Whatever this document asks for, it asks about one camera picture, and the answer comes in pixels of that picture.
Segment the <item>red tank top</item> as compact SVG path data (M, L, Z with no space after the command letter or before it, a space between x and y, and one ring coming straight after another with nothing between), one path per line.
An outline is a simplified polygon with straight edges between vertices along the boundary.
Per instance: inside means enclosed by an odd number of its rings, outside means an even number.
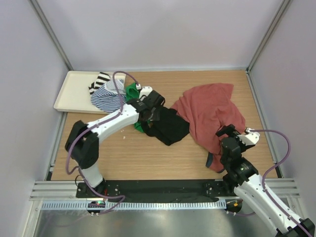
M194 141L212 154L209 168L223 171L220 163L223 136L216 132L223 126L234 125L240 133L245 130L245 118L231 101L234 85L212 83L193 87L171 106L177 114L190 124L190 135Z

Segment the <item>green tank top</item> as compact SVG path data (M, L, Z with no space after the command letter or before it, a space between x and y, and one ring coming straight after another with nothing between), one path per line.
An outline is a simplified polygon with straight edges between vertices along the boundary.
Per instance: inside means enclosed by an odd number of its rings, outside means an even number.
M134 82L134 83L128 85L125 88L125 91L126 91L126 102L129 102L131 99L139 98L140 91L137 89L137 83ZM134 123L134 128L137 131L144 133L140 122Z

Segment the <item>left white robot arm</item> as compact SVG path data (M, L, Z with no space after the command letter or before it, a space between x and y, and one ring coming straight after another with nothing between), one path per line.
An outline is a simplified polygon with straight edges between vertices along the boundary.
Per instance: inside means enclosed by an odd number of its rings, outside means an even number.
M141 89L139 98L133 98L117 111L98 120L77 121L65 144L67 160L74 159L87 191L95 198L105 193L106 181L98 167L99 145L113 133L136 122L158 120L165 98L150 87Z

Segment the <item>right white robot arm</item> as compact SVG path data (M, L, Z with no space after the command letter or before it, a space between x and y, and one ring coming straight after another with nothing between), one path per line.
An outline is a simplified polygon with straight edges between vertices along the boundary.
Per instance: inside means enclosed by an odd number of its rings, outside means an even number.
M268 186L266 175L260 175L242 156L258 143L260 130L247 128L240 133L230 124L223 126L216 135L222 138L220 162L227 172L223 177L224 193L236 194L247 203L274 237L313 237L314 223L291 210Z

